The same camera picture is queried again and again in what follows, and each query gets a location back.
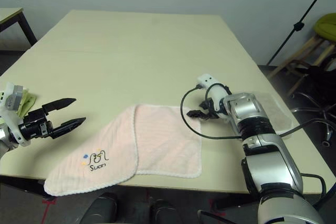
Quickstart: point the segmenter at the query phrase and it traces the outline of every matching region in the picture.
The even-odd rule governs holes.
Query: table leg
[[[22,31],[26,35],[29,43],[33,46],[37,42],[37,39],[36,39],[32,29],[30,28],[30,26],[27,22],[25,15],[21,12],[21,13],[18,14],[18,17],[19,17],[18,23],[19,23]]]
[[[0,175],[0,184],[14,187],[28,193],[37,194],[43,196],[48,200],[54,199],[54,196],[49,195],[44,191],[43,184],[41,184],[40,181],[41,180],[38,179],[18,178]]]

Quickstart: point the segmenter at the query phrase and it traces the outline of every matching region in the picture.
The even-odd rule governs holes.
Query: person's foot
[[[117,196],[104,193],[96,199],[79,224],[114,223],[117,218]]]
[[[158,199],[151,206],[151,224],[183,224],[179,213],[167,201]]]

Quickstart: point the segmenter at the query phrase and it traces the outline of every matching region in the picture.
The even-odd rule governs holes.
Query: black cable
[[[321,176],[316,175],[316,174],[309,174],[309,173],[301,173],[301,176],[302,177],[309,177],[309,178],[318,178],[321,181],[321,186],[322,186],[321,196],[320,196],[319,200],[321,200],[323,197],[326,196],[327,186],[325,185],[326,182],[324,181],[324,179]]]
[[[210,106],[209,101],[208,101],[208,94],[210,92],[210,89],[212,89],[213,86],[221,86],[223,89],[225,89],[225,86],[221,83],[214,83],[205,92],[205,104],[208,107],[209,111],[215,114],[215,113],[220,113],[220,109],[216,111],[214,108]]]
[[[321,207],[328,202],[334,195],[336,194],[336,183],[330,188],[330,190],[327,192],[327,194],[321,198],[317,203],[313,205],[315,209],[318,211],[321,209]]]
[[[232,222],[232,221],[230,221],[228,219],[225,219],[223,217],[214,215],[214,214],[212,214],[210,212],[203,211],[203,210],[198,210],[197,211],[197,217],[198,217],[199,224],[203,224],[201,215],[209,216],[209,217],[214,218],[216,220],[219,220],[219,221],[221,221],[222,223],[225,223],[225,224],[236,224],[235,222]]]
[[[275,52],[275,54],[272,56],[272,58],[270,58],[270,60],[267,62],[267,66],[270,65],[270,63],[274,60],[274,58],[278,55],[278,53],[280,52],[280,50],[283,48],[283,46],[287,43],[287,41],[289,40],[289,38],[293,35],[293,33],[295,31],[300,31],[304,24],[302,23],[303,19],[306,17],[306,15],[309,13],[309,11],[312,9],[312,7],[314,6],[314,4],[316,3],[317,0],[314,0],[311,5],[308,7],[308,9],[306,10],[305,14],[300,18],[299,22],[297,22],[296,24],[294,24],[294,28],[293,30],[289,33],[289,35],[287,36],[287,38],[285,39],[285,41],[281,44],[281,46],[278,48],[278,50]]]
[[[325,123],[327,125],[329,125],[330,127],[332,127],[335,131],[336,131],[336,124],[328,119],[322,119],[322,118],[314,118],[314,119],[310,119],[304,123],[301,123],[299,126],[296,126],[295,128],[291,129],[290,131],[287,131],[285,133],[280,134],[281,137],[287,136],[289,134],[294,133],[295,131],[298,131],[299,129],[306,127],[307,125],[311,124],[311,123]]]
[[[201,136],[201,137],[204,137],[204,138],[209,138],[209,139],[237,139],[237,138],[241,138],[240,136],[207,136],[207,135],[203,135],[197,131],[195,131],[186,121],[186,119],[184,118],[184,115],[183,115],[183,103],[184,103],[184,99],[193,91],[197,90],[197,89],[201,89],[202,86],[200,85],[197,85],[196,87],[194,87],[193,89],[190,89],[188,92],[186,92],[184,94],[184,96],[182,97],[182,100],[181,100],[181,105],[180,105],[180,112],[181,112],[181,117],[182,117],[182,120],[183,122],[185,123],[185,125],[187,125],[187,127],[192,131],[194,132],[195,134]]]

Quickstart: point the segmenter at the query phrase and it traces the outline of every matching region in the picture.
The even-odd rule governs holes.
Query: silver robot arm
[[[213,86],[209,94],[215,111],[224,107],[225,122],[230,121],[243,139],[246,157],[241,166],[247,189],[260,199],[258,223],[322,224],[318,212],[302,196],[302,177],[294,160],[255,96],[228,94],[215,83],[219,82],[209,74],[198,78],[204,89]]]
[[[86,118],[77,118],[62,123],[59,127],[53,128],[46,116],[50,111],[60,110],[76,99],[63,98],[54,102],[42,105],[42,108],[30,111],[23,119],[16,112],[23,96],[23,87],[8,83],[4,91],[0,91],[0,159],[7,152],[17,148],[19,145],[25,147],[30,144],[32,138],[62,136],[76,127],[80,126]]]

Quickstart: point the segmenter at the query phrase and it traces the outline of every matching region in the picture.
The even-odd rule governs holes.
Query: light wooden table
[[[16,22],[20,25],[29,43],[34,45],[37,39],[23,14],[23,8],[0,8],[0,32]]]
[[[2,159],[1,173],[46,178],[50,170],[88,137],[136,103],[179,105],[196,78],[210,73],[233,92],[270,93],[295,123],[280,96],[219,16],[73,10],[28,50],[0,79],[38,95],[33,109],[60,98],[71,106],[48,116],[57,126],[86,121],[58,139],[34,139]],[[186,105],[196,108],[204,91]],[[208,135],[232,135],[219,120],[202,125]],[[321,175],[328,189],[335,177],[303,130],[285,144],[303,173]],[[202,175],[182,179],[136,175],[124,185],[246,193],[240,140],[203,140]],[[319,193],[319,181],[304,178],[305,193]]]

